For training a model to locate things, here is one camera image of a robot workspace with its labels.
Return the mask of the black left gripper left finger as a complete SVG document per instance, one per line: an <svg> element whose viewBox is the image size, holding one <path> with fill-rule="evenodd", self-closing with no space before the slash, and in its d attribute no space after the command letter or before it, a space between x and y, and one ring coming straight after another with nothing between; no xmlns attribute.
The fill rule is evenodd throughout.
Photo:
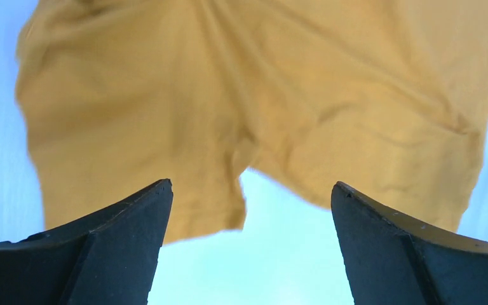
<svg viewBox="0 0 488 305"><path fill-rule="evenodd" d="M146 304L172 200L163 179L70 223L0 242L0 304Z"/></svg>

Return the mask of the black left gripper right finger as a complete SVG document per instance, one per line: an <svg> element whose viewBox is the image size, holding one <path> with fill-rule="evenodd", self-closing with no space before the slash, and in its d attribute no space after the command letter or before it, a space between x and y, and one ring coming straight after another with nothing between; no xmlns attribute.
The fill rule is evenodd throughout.
<svg viewBox="0 0 488 305"><path fill-rule="evenodd" d="M488 242L338 182L331 211L355 304L488 304Z"/></svg>

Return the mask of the yellow t-shirt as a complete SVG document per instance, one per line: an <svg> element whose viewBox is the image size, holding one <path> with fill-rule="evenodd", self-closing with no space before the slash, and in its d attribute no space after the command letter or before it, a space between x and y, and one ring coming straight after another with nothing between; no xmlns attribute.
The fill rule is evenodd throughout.
<svg viewBox="0 0 488 305"><path fill-rule="evenodd" d="M488 1L40 1L17 57L47 228L170 179L167 243L239 229L251 167L455 231L482 168Z"/></svg>

